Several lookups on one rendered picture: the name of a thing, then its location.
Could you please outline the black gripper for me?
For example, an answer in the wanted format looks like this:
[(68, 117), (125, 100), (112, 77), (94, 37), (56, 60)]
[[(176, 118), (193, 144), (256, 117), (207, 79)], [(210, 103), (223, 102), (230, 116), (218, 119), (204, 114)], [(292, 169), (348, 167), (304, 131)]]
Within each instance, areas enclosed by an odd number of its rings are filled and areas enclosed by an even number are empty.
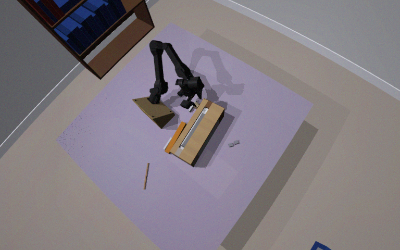
[(197, 96), (202, 99), (202, 90), (203, 90), (204, 84), (202, 85), (201, 89), (189, 89), (188, 91), (183, 91), (188, 99), (187, 100), (183, 100), (182, 103), (180, 104), (181, 107), (189, 109), (190, 106), (195, 106), (195, 103), (191, 101), (191, 99), (194, 97), (195, 94), (197, 94)]

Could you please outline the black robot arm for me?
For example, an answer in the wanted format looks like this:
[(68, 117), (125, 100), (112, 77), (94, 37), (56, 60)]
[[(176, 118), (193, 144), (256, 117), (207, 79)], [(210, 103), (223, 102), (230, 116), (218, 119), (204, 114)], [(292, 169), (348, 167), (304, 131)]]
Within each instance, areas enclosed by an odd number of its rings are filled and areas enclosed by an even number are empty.
[[(156, 81), (154, 83), (154, 88), (150, 89), (149, 92), (151, 93), (148, 101), (152, 104), (159, 104), (161, 95), (165, 94), (168, 91), (168, 82), (164, 80), (164, 73), (163, 73), (163, 64), (162, 64), (162, 54), (164, 49), (173, 62), (175, 66), (175, 71), (177, 76), (182, 79), (177, 79), (175, 85), (180, 86), (181, 90), (178, 91), (179, 96), (186, 96), (187, 95), (183, 91), (188, 91), (189, 89), (201, 89), (202, 88), (202, 81), (200, 77), (194, 77), (191, 74), (190, 69), (187, 65), (185, 65), (180, 57), (177, 55), (175, 50), (173, 49), (170, 43), (162, 43), (161, 41), (152, 40), (149, 43), (149, 47), (151, 53), (154, 56), (154, 64), (155, 64), (155, 77)], [(188, 79), (188, 80), (187, 80)]]

